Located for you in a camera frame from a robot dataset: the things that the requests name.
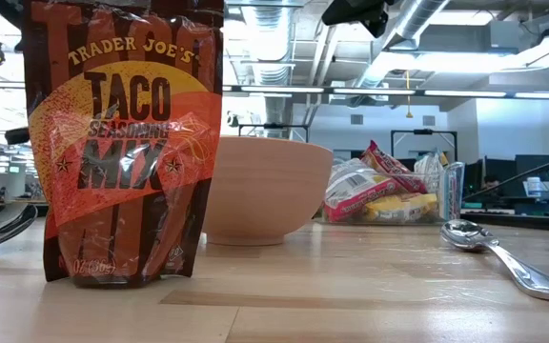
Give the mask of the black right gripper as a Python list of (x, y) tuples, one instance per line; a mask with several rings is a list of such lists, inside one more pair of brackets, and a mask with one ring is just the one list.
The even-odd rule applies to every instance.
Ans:
[(333, 0), (321, 15), (326, 26), (358, 21), (366, 9), (362, 19), (363, 27), (374, 37), (380, 37), (386, 30), (389, 15), (386, 12), (390, 0), (373, 0), (369, 7), (368, 0)]

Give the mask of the dark red ramen packet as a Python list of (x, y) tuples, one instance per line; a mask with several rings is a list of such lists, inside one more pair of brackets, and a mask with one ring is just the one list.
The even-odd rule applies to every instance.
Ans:
[(361, 155), (361, 161), (376, 172), (390, 176), (407, 192), (427, 193), (425, 183), (419, 176), (413, 175), (401, 162), (382, 151), (372, 140)]

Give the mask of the yellow striped food packet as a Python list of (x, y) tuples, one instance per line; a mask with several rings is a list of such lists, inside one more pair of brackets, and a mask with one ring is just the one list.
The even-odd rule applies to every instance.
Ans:
[(437, 216), (437, 196), (433, 193), (388, 195), (367, 203), (361, 218), (367, 222), (419, 223)]

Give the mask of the silver metal spoon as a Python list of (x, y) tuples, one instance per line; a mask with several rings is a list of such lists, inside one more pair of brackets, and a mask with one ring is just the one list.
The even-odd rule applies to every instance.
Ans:
[(480, 225), (453, 219), (440, 228), (442, 239), (466, 252), (492, 252), (507, 268), (515, 285), (525, 294), (549, 301), (549, 274), (522, 262), (499, 245), (498, 239)]

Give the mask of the ceiling light strip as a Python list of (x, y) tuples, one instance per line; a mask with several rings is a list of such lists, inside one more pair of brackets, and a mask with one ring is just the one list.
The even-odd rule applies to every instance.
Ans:
[(417, 97), (464, 97), (464, 98), (501, 98), (549, 100), (548, 91), (452, 91), (452, 90), (416, 90), (416, 89), (362, 89), (315, 86), (241, 86), (230, 85), (223, 87), (224, 92), (248, 93), (289, 93), (289, 94), (333, 94), (333, 95), (375, 95), (375, 96), (417, 96)]

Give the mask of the yellow hanging pendant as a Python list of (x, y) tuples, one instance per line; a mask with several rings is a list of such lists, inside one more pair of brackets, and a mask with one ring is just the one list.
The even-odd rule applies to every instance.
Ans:
[[(410, 71), (407, 70), (405, 72), (405, 82), (406, 82), (406, 90), (407, 91), (411, 91), (411, 86), (410, 86)], [(412, 93), (410, 93), (409, 95), (407, 95), (407, 113), (406, 113), (406, 118), (414, 118), (413, 114), (412, 114), (412, 111), (411, 111), (411, 95)]]

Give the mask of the peach ceramic bowl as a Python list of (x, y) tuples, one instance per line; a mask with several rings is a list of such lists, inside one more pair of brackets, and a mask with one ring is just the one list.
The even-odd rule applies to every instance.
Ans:
[(298, 141), (222, 136), (203, 232), (229, 246), (281, 244), (321, 206), (333, 153)]

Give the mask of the black computer monitors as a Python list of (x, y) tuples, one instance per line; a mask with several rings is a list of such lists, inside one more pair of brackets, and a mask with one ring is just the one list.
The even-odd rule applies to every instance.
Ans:
[[(482, 189), (486, 176), (494, 176), (502, 182), (519, 173), (530, 171), (536, 167), (549, 163), (549, 155), (546, 154), (520, 154), (514, 159), (496, 159), (485, 156), (473, 164), (465, 167), (464, 193), (472, 194)], [(502, 196), (526, 196), (529, 177), (538, 177), (541, 182), (549, 182), (549, 171), (523, 176), (521, 179), (510, 182), (498, 189)]]

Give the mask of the clear plastic container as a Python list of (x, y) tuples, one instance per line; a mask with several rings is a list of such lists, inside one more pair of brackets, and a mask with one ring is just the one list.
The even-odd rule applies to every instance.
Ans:
[(390, 174), (358, 159), (333, 165), (321, 212), (336, 224), (432, 225), (460, 218), (464, 165)]

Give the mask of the silver ventilation duct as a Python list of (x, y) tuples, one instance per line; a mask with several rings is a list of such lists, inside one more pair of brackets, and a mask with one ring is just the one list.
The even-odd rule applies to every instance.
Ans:
[[(254, 82), (258, 86), (289, 86), (293, 67), (292, 28), (293, 13), (290, 8), (245, 7), (244, 20), (251, 34), (250, 56), (253, 64)], [(291, 100), (284, 97), (265, 97), (266, 124), (290, 125), (292, 122)], [(271, 138), (289, 139), (290, 129), (266, 130)]]
[(357, 78), (355, 88), (373, 89), (394, 70), (396, 58), (387, 48), (401, 45), (404, 50), (416, 50), (420, 35), (451, 0), (403, 0), (398, 16), (390, 19), (384, 33), (370, 45), (370, 64)]

